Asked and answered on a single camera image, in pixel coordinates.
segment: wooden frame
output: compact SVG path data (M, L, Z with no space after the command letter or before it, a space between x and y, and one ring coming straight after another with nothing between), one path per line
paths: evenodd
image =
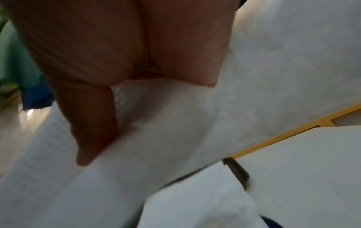
M332 114L329 114L329 115L326 115L320 119L317 119L315 121L312 121L312 122L309 122L308 124L305 124L301 127L298 127L296 129L293 129L291 131L288 131L286 133L283 133L283 134L280 134L274 138L271 138L269 140L266 140L264 142L261 142L257 145L254 145L254 146L251 146L245 150L242 150L234 155L232 155L233 158L239 158L241 156L244 156L246 154L249 154L249 153L252 153L256 150L259 150L259 149L262 149L266 146L269 146L269 145L272 145L274 143L277 143L279 141L282 141L284 139L287 139L289 137L292 137L292 136L295 136L297 134L300 134L302 132L305 132L305 131L308 131L312 128L315 128L315 127L337 127L337 125L333 122L334 119L336 118L339 118L341 116L344 116L344 115L347 115L347 114L350 114L354 111L357 111L357 110L360 110L361 109L361 103L358 103L354 106L351 106L349 108L346 108L346 109L343 109L341 111L338 111L338 112L335 112L335 113L332 113Z

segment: teal fabric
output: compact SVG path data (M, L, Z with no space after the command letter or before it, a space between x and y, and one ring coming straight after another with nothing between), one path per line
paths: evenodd
M40 76L41 72L22 44L20 35L8 21L0 33L0 81L33 88L39 83Z

